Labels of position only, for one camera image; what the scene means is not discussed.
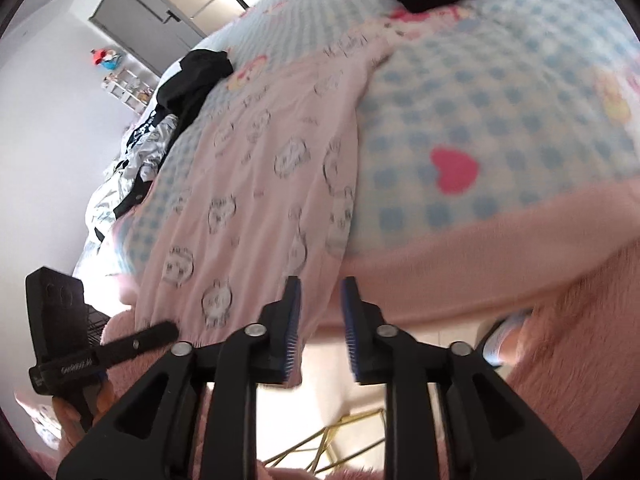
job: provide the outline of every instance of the black plastic bracket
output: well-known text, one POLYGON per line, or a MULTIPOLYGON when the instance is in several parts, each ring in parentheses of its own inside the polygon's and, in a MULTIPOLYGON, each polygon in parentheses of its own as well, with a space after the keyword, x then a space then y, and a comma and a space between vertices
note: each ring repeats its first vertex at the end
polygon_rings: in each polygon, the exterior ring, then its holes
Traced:
POLYGON ((440 478, 428 383, 436 383, 451 480, 578 480, 574 457, 465 342, 441 348, 387 324, 342 285, 351 365, 361 384, 386 384, 385 480, 440 478))
POLYGON ((284 384, 297 345, 300 281, 226 341, 178 342, 62 461, 57 480, 186 479, 207 383, 201 480, 255 480, 256 384, 284 384))

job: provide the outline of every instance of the bed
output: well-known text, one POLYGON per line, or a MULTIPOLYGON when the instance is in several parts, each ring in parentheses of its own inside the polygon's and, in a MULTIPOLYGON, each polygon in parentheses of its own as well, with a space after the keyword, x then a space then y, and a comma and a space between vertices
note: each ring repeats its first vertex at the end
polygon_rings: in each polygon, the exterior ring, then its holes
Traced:
MULTIPOLYGON (((96 277, 143 276, 203 130, 243 77, 381 26, 401 41, 357 108, 358 191, 342 274, 358 276, 388 315, 423 324, 513 310, 640 234, 629 188, 640 170, 640 44, 613 0, 463 0, 422 14, 395 0, 262 0, 197 46, 228 51, 236 72, 172 147, 144 207, 118 222, 99 254, 87 245, 76 276, 88 301, 114 314, 96 277), (589 209, 607 196, 609 205, 589 209), (619 203, 623 213, 607 217, 619 203), (548 204, 564 223, 530 218, 548 204), (568 236, 574 217, 592 214, 582 238, 568 236), (539 237, 518 234, 527 221, 539 237), (603 226, 604 241, 585 250, 603 226), (540 270, 557 243, 570 256, 540 270), (453 277, 456 286, 442 285, 453 277)), ((330 308, 321 328, 335 332, 339 318, 330 308)))

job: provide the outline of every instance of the floor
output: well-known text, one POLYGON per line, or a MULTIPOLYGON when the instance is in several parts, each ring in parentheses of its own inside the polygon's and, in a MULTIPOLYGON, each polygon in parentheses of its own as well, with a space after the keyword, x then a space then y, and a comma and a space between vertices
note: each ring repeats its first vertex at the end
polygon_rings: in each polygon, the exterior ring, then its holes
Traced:
MULTIPOLYGON (((439 332, 416 333, 421 342, 448 347, 455 341, 474 345, 480 323, 460 324, 439 332)), ((311 436, 341 416, 384 405, 383 386, 359 386, 353 382, 343 342, 308 345, 303 357, 302 386, 293 391, 260 390, 258 393, 258 458, 266 460, 311 436)), ((436 431, 442 431, 436 418, 436 431)), ((345 458, 384 437, 379 416, 343 426, 332 443, 335 458, 345 458)), ((319 444, 319 438, 305 446, 319 444)), ((282 467, 305 468, 312 450, 287 456, 282 467)), ((356 468, 382 468, 384 445, 380 444, 349 461, 356 468)), ((328 464, 326 459, 319 468, 328 464)))

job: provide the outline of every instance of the pink fluffy fabric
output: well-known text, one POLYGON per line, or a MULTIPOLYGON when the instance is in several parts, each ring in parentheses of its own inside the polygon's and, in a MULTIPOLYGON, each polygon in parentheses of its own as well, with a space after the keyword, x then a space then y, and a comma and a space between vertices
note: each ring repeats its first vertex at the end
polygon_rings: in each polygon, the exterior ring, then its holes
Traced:
MULTIPOLYGON (((520 338, 511 387, 576 457, 585 478, 608 455, 640 404, 640 241, 536 305, 520 338)), ((133 312, 114 317, 113 340, 133 332, 133 312)), ((162 355, 150 352, 113 367, 123 394, 162 355)), ((260 480, 309 480, 304 471, 258 468, 260 480)), ((343 469, 332 480, 380 480, 380 472, 343 469)))

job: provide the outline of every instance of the black clamp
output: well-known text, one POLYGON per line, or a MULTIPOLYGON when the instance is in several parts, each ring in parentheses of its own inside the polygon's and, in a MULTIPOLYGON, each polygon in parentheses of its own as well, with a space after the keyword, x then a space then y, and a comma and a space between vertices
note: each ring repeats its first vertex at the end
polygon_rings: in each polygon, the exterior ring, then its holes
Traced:
POLYGON ((436 383, 450 480, 578 480, 574 457, 465 342, 441 348, 387 324, 342 284, 351 369, 386 384, 385 480, 437 480, 438 448, 427 384, 436 383))
POLYGON ((88 431, 95 415, 95 400, 91 399, 95 399, 105 372, 140 354, 162 348, 177 337, 174 323, 164 321, 111 343, 37 364, 29 368, 31 386, 37 394, 61 397, 71 403, 81 416, 82 429, 88 431))
POLYGON ((300 280, 280 301, 226 341, 174 344, 116 403, 58 469, 57 480, 167 480, 190 477, 198 413, 207 383, 201 480, 255 480, 256 385, 284 384, 294 366, 300 280))

